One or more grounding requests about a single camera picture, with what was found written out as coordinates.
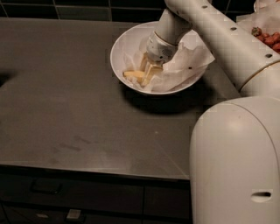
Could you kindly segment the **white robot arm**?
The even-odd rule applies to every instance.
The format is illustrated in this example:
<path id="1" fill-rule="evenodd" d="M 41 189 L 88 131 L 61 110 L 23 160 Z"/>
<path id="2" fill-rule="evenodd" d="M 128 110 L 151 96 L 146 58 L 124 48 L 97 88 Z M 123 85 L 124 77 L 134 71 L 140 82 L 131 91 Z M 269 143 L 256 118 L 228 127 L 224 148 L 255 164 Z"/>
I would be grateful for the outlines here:
<path id="1" fill-rule="evenodd" d="M 167 62 L 195 30 L 240 98 L 216 104 L 190 141 L 193 224 L 280 224 L 280 56 L 208 0 L 164 0 L 148 57 Z"/>

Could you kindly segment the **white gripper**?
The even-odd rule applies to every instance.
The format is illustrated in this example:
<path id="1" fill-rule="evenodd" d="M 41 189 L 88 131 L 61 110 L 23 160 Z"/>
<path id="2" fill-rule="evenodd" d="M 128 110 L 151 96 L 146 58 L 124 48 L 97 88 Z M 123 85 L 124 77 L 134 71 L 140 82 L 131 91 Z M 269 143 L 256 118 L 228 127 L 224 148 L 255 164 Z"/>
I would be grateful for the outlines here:
<path id="1" fill-rule="evenodd" d="M 155 74 L 163 71 L 161 66 L 148 63 L 148 59 L 157 64 L 164 64 L 172 60 L 177 50 L 177 45 L 169 44 L 153 32 L 147 40 L 147 54 L 145 53 L 142 57 L 139 70 L 137 71 L 137 81 L 141 82 L 141 85 L 145 87 L 150 83 Z"/>

